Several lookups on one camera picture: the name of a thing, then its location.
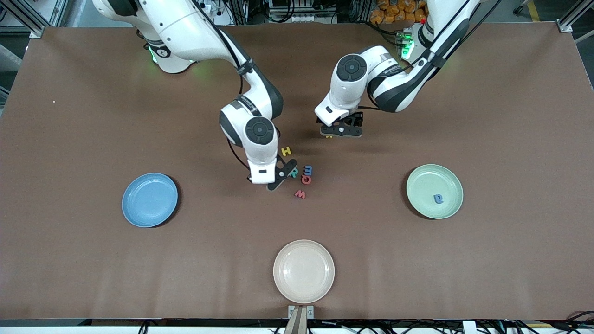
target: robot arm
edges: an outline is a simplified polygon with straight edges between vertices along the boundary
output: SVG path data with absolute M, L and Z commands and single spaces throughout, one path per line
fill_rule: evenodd
M 280 185 L 296 165 L 291 160 L 283 168 L 276 166 L 278 135 L 271 120 L 280 115 L 283 98 L 248 54 L 190 0 L 93 0 L 104 15 L 114 9 L 114 3 L 122 2 L 139 7 L 131 15 L 116 12 L 115 18 L 106 16 L 138 27 L 162 68 L 169 61 L 177 65 L 177 72 L 206 59 L 233 64 L 250 89 L 221 109 L 219 124 L 231 143 L 245 149 L 251 182 L 268 184 L 269 190 Z
M 383 46 L 342 57 L 332 73 L 330 92 L 315 109 L 318 119 L 324 123 L 320 133 L 361 136 L 362 113 L 356 110 L 365 88 L 383 111 L 399 112 L 409 106 L 455 51 L 468 31 L 472 11 L 482 1 L 428 0 L 430 17 L 413 37 L 418 42 L 415 51 L 420 55 L 410 73 L 404 72 Z

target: brown tablecloth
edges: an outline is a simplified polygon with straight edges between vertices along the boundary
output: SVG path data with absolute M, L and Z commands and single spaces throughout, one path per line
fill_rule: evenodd
M 484 24 L 405 111 L 366 112 L 354 140 L 320 136 L 313 109 L 336 61 L 383 43 L 378 33 L 229 31 L 283 93 L 280 146 L 313 182 L 271 193 L 245 180 L 217 123 L 238 91 L 230 64 L 170 75 L 133 29 L 47 29 L 0 119 L 0 317 L 282 317 L 291 302 L 272 265 L 301 238 L 336 264 L 321 318 L 594 308 L 594 93 L 570 34 Z M 450 219 L 407 203 L 406 175 L 426 163 L 462 181 Z M 148 172 L 175 178 L 182 203 L 141 229 L 121 199 Z

